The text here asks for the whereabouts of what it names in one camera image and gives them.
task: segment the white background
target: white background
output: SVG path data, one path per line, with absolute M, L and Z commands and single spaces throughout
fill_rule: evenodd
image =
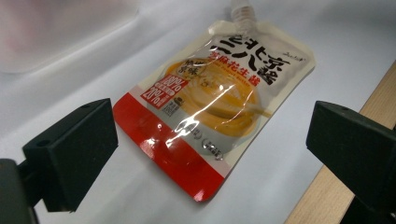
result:
M 210 201 L 196 203 L 118 128 L 120 146 L 76 213 L 47 213 L 61 223 L 283 223 L 321 163 L 305 147 L 316 100 L 359 111 L 396 59 L 392 0 L 250 0 L 315 53 L 315 70 L 266 124 Z M 211 23 L 230 19 L 228 0 L 144 0 L 116 32 L 41 70 L 0 73 L 0 158 L 21 148 L 90 101 L 115 104 L 142 78 Z

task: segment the white container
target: white container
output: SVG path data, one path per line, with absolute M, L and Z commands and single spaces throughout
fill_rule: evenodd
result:
M 130 21 L 137 0 L 1 0 L 0 72 L 59 60 Z

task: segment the wooden board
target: wooden board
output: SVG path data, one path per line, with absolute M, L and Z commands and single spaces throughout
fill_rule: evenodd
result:
M 396 124 L 396 61 L 360 113 L 390 129 Z M 285 223 L 340 223 L 353 193 L 323 166 Z

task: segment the peanut butter image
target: peanut butter image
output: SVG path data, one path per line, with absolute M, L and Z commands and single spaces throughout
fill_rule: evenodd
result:
M 260 116 L 271 116 L 255 87 L 216 60 L 188 59 L 171 65 L 166 74 L 189 81 L 174 99 L 182 102 L 187 114 L 219 133 L 242 137 L 255 129 Z

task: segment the plastic pouch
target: plastic pouch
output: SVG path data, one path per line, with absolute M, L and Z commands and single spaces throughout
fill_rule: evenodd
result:
M 306 46 L 236 2 L 234 22 L 215 22 L 114 106 L 121 128 L 197 202 L 315 66 Z

